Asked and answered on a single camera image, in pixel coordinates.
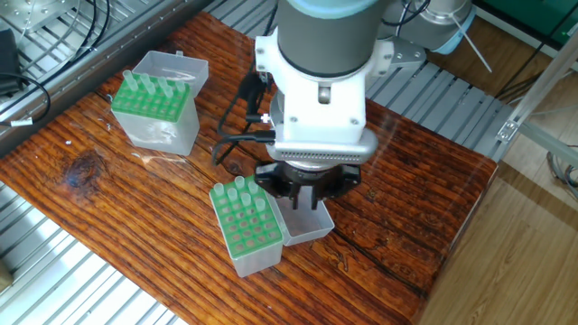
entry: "small clear plastic container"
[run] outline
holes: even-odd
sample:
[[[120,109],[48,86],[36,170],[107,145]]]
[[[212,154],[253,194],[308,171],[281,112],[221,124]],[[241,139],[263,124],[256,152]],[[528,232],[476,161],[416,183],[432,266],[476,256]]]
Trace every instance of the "small clear plastic container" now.
[[[112,112],[141,148],[189,155],[200,124],[188,84],[147,74],[123,73]]]
[[[318,203],[316,210],[311,210],[311,192],[311,187],[301,188],[297,209],[293,209],[293,202],[288,198],[275,199],[267,194],[267,199],[273,207],[277,223],[283,233],[285,246],[325,237],[335,228],[323,202]]]
[[[152,77],[165,77],[172,81],[183,81],[191,86],[193,98],[199,95],[200,89],[209,78],[209,63],[205,60],[159,51],[149,51],[133,69],[134,73],[147,73]]]
[[[230,184],[215,185],[210,201],[238,276],[281,262],[283,236],[266,193],[253,177],[239,176]]]

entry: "wood grain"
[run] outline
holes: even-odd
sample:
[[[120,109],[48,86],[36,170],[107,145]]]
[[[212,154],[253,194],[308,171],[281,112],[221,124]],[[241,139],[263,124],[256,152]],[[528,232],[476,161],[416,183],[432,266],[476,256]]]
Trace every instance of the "wood grain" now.
[[[115,76],[4,158],[0,179],[188,322],[415,323],[496,164],[368,101],[380,146],[363,184],[328,202],[336,229],[239,279],[208,192],[266,152],[244,144],[219,168],[210,153],[252,41],[201,14],[160,50],[209,61],[191,155],[130,144],[105,100]],[[233,109],[230,131],[243,112]]]

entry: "metal frame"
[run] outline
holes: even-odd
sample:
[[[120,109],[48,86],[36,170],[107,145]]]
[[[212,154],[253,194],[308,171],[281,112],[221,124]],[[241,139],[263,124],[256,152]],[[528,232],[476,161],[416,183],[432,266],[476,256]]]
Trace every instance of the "metal frame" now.
[[[210,0],[150,2],[150,7],[142,14],[135,17],[125,17],[127,19],[118,21],[115,32],[111,31],[111,34],[105,34],[104,41],[97,49],[46,85],[52,99],[52,108],[48,116],[40,123],[27,127],[0,127],[0,143],[2,143],[0,157],[8,154],[54,117],[102,84],[112,74],[131,63],[134,58],[141,56],[156,43],[161,42],[171,31],[193,17],[209,2]],[[99,10],[104,11],[106,7],[100,6]],[[43,102],[42,93],[36,91],[19,105],[2,114],[0,121],[39,114],[44,109]]]
[[[578,60],[578,32],[576,32],[566,45],[558,52],[552,63],[538,78],[534,86],[524,96],[520,104],[509,116],[506,123],[500,128],[496,139],[508,144],[518,131],[529,139],[542,145],[548,151],[555,153],[568,163],[576,163],[578,166],[578,152],[570,149],[566,144],[554,139],[536,125],[526,122],[537,106],[544,100],[560,78]]]

